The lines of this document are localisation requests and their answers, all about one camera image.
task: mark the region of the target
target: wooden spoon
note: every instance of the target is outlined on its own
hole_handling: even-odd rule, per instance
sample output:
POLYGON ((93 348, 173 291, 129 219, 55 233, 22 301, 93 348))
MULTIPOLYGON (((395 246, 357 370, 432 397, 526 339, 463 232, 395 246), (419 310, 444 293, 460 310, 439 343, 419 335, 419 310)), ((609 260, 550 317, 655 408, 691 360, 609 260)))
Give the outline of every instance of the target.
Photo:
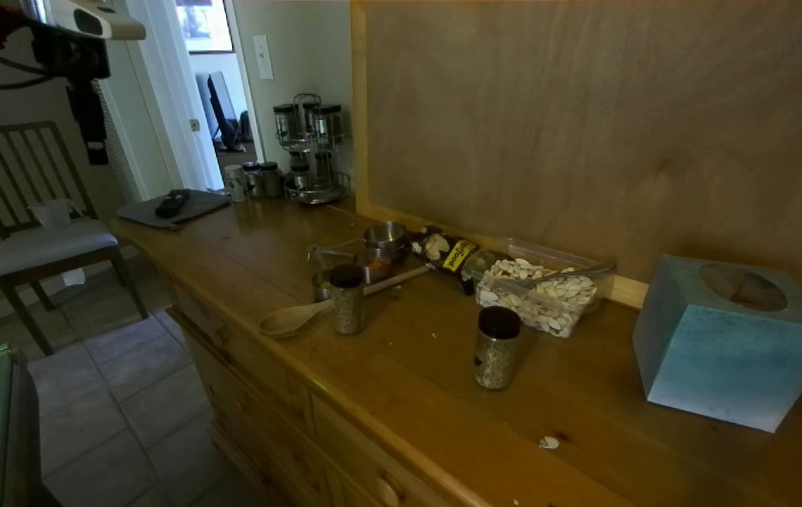
MULTIPOLYGON (((402 283, 422 277, 428 270, 435 270, 435 269, 422 264, 422 269, 398 273, 387 283, 370 286, 363 293, 371 295, 371 293, 390 291, 390 288, 402 286, 402 283)), ((333 308, 335 308, 335 300, 316 301, 316 305, 281 308, 281 310, 277 310, 259 322, 259 332, 267 339, 287 339, 287 335, 298 332, 305 324, 311 324, 318 312, 329 312, 333 308)))

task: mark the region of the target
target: blue tissue box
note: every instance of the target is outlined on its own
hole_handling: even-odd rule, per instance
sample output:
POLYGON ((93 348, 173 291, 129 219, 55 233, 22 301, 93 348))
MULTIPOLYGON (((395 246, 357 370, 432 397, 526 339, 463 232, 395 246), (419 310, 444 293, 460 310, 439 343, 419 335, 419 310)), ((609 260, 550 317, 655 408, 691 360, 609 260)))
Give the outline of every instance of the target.
POLYGON ((774 433, 802 394, 802 291, 779 270, 664 256, 634 349, 651 404, 774 433))

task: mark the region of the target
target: wooden board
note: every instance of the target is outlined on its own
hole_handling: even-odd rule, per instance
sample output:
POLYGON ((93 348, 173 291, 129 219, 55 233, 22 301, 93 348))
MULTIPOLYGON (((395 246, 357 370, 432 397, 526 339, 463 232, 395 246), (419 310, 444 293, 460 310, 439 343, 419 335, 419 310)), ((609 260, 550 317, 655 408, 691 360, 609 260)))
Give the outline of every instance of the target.
POLYGON ((802 2, 356 2, 360 211, 802 283, 802 2))

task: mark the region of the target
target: tiled floor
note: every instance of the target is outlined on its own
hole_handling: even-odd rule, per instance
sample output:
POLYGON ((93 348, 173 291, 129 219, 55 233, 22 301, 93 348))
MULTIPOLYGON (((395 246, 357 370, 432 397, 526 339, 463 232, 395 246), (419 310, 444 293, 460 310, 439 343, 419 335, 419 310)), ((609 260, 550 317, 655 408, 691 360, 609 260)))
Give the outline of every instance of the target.
POLYGON ((0 343, 31 357, 46 486, 65 507, 266 504, 208 436, 212 408, 152 269, 135 256, 129 270, 152 317, 141 322, 100 273, 58 295, 58 312, 34 310, 55 332, 52 357, 18 319, 0 322, 0 343))

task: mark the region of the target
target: coffee maker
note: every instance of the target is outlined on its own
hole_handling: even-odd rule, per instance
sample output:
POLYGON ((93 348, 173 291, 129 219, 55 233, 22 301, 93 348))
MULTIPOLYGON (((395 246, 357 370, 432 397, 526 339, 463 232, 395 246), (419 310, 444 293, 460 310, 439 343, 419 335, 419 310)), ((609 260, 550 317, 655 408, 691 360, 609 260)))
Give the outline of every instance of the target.
POLYGON ((335 148, 343 141, 342 105, 321 105, 321 97, 298 94, 273 112, 278 143, 291 155, 287 198, 305 207, 342 201, 335 174, 335 148))

